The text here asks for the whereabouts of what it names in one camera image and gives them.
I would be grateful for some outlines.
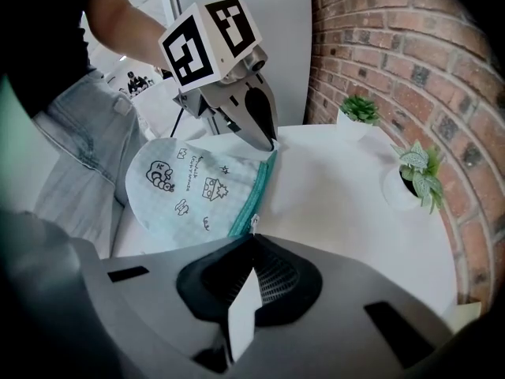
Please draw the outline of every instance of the person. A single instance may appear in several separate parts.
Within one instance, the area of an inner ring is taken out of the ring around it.
[[[166,80],[166,79],[169,79],[171,77],[173,77],[172,75],[172,72],[169,72],[167,70],[163,70],[163,69],[160,69],[159,67],[157,66],[154,66],[155,68],[155,72],[157,72],[157,74],[159,74],[161,76],[162,79]]]
[[[129,98],[90,64],[80,22],[84,12],[102,45],[161,68],[165,28],[128,0],[0,0],[0,7],[10,13],[2,22],[0,62],[59,154],[33,212],[109,257],[128,203],[125,173],[145,139]],[[25,71],[34,62],[43,77]]]
[[[142,77],[136,77],[133,72],[128,72],[128,91],[130,94],[137,92],[139,94],[148,87],[148,83]]]
[[[147,76],[144,76],[144,80],[148,83],[149,86],[155,85],[155,82],[152,79],[148,79]]]

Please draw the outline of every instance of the red brick wall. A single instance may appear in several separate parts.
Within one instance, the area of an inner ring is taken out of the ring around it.
[[[459,301],[487,307],[505,269],[505,108],[484,34],[458,0],[312,0],[312,10],[307,123],[335,122],[359,94],[394,141],[442,149]]]

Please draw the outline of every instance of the green leafy plant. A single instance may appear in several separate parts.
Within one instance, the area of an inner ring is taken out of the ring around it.
[[[439,153],[435,148],[424,150],[416,141],[410,149],[391,145],[403,163],[400,166],[402,178],[411,181],[421,206],[430,206],[430,214],[435,205],[442,208],[443,188],[436,175],[439,172]]]
[[[360,96],[347,97],[340,110],[346,114],[351,121],[367,123],[377,126],[379,115],[377,107],[373,101]]]

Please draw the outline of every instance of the white table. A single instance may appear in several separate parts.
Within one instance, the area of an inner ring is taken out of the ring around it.
[[[146,121],[155,137],[169,137],[181,106],[174,102],[178,86],[174,79],[163,80],[132,98],[139,115]],[[177,127],[175,137],[179,139],[197,139],[205,135],[204,123],[184,111]]]
[[[440,216],[426,208],[398,212],[383,198],[383,178],[397,161],[391,139],[374,128],[350,144],[332,125],[287,126],[279,128],[279,142],[258,232],[362,261],[439,316],[447,315],[455,304],[456,277]],[[268,156],[233,134],[191,144],[236,156]],[[166,250],[172,249],[149,237],[127,209],[114,255]]]

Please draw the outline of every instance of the white wall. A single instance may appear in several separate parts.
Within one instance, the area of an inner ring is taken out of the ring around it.
[[[105,76],[105,79],[113,90],[124,88],[128,91],[128,72],[134,72],[135,76],[142,78],[147,76],[148,79],[152,79],[155,84],[163,80],[161,76],[155,72],[153,66],[130,58],[126,58],[119,62],[114,69]]]

